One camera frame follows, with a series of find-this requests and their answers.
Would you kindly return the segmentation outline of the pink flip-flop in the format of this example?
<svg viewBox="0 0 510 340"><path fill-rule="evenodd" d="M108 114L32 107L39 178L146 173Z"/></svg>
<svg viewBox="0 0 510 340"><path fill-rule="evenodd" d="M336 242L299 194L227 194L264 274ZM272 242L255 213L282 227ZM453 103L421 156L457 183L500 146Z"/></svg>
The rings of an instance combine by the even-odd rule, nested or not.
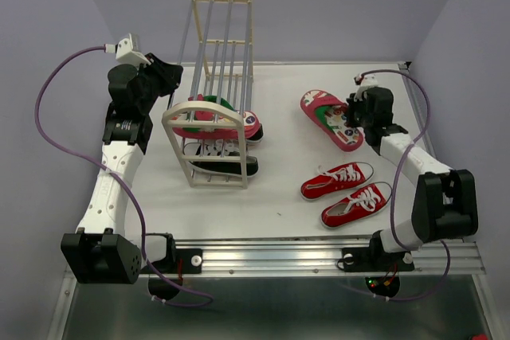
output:
<svg viewBox="0 0 510 340"><path fill-rule="evenodd" d="M257 115L252 111L236 110L225 99L217 101L216 96L199 94L191 96L188 101L176 104L162 117L163 127L167 133L186 139L199 139L203 132L216 130L236 130L238 134L256 131L261 125Z"/></svg>
<svg viewBox="0 0 510 340"><path fill-rule="evenodd" d="M363 134L347 124L347 105L334 95L322 90L308 91L300 100L300 108L340 150L352 152L362 146Z"/></svg>

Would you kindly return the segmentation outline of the beige chrome shoe shelf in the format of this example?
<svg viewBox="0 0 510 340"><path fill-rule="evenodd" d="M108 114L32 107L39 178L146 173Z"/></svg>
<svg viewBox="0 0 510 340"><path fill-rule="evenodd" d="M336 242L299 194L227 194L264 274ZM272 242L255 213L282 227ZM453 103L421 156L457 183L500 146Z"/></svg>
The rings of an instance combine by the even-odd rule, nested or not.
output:
<svg viewBox="0 0 510 340"><path fill-rule="evenodd" d="M187 26L195 26L198 50L195 58L189 96L183 102L199 94L225 99L236 110L251 111L253 89L253 0L190 0ZM232 158L196 155L197 147L191 143L214 143L218 140L186 139L167 133L179 165L191 187L225 186L242 188L248 186L246 156L248 143L242 132L238 145L240 155ZM190 167L191 161L241 163L241 176L211 175Z"/></svg>

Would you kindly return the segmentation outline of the black sneaker white laces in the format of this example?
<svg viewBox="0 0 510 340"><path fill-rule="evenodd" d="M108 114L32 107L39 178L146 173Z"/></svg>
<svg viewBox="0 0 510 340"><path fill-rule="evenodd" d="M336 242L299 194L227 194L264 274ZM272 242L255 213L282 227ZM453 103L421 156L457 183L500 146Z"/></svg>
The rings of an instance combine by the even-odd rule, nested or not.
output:
<svg viewBox="0 0 510 340"><path fill-rule="evenodd" d="M197 147L196 155L202 157L221 156L225 158L237 157L240 155L238 145L232 141L218 140L214 143L191 143L191 146ZM212 162L212 161L191 161L189 165L192 169L201 171L205 174L211 175L228 175L228 176L241 176L241 163L226 161L226 162ZM259 171L258 160L254 156L246 156L246 173L247 177L251 178Z"/></svg>

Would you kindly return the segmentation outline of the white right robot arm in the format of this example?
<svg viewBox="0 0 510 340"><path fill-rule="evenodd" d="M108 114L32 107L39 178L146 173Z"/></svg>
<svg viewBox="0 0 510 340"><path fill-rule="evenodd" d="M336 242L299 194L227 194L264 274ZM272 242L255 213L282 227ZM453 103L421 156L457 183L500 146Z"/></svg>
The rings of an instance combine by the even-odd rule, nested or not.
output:
<svg viewBox="0 0 510 340"><path fill-rule="evenodd" d="M360 86L347 98L347 123L363 129L374 152L396 166L415 187L408 218L374 234L367 259L385 268L395 253L414 251L424 244L459 239L479 227L475 180L467 170L455 170L416 145L406 129L393 122L394 95L379 86Z"/></svg>

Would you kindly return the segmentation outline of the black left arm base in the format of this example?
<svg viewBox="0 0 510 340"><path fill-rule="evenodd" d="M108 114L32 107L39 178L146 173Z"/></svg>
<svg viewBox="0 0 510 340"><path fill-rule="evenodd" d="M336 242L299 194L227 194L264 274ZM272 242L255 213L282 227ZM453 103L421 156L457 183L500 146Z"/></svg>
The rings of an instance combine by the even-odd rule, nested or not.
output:
<svg viewBox="0 0 510 340"><path fill-rule="evenodd" d="M172 280L180 287L184 285L184 276L194 276L202 273L203 251L201 248L181 248L176 245L170 233L148 233L146 236L146 250L149 260L155 268L175 278ZM148 292L159 301L171 302L179 290L162 281L147 265L141 275L149 277Z"/></svg>

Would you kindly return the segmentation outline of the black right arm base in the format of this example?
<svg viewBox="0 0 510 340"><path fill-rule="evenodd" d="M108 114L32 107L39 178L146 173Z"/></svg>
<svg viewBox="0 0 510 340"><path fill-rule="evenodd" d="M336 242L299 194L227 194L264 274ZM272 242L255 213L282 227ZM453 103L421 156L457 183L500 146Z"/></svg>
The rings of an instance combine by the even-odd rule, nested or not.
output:
<svg viewBox="0 0 510 340"><path fill-rule="evenodd" d="M365 284L368 291L385 299L398 294L401 285L399 272L415 270L410 252L384 251L380 232L372 235L368 246L343 248L336 267L347 273L367 273Z"/></svg>

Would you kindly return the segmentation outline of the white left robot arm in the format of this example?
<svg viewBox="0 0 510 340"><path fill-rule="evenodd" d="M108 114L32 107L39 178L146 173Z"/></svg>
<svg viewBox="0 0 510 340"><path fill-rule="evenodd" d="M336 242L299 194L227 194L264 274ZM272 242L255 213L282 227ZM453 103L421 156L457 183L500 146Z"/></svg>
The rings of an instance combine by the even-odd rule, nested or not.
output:
<svg viewBox="0 0 510 340"><path fill-rule="evenodd" d="M183 68L154 54L145 63L108 72L111 102L105 117L100 171L88 208L61 251L79 283L133 284L142 268L140 247L124 236L129 191L147 151L150 112L158 98L179 87Z"/></svg>

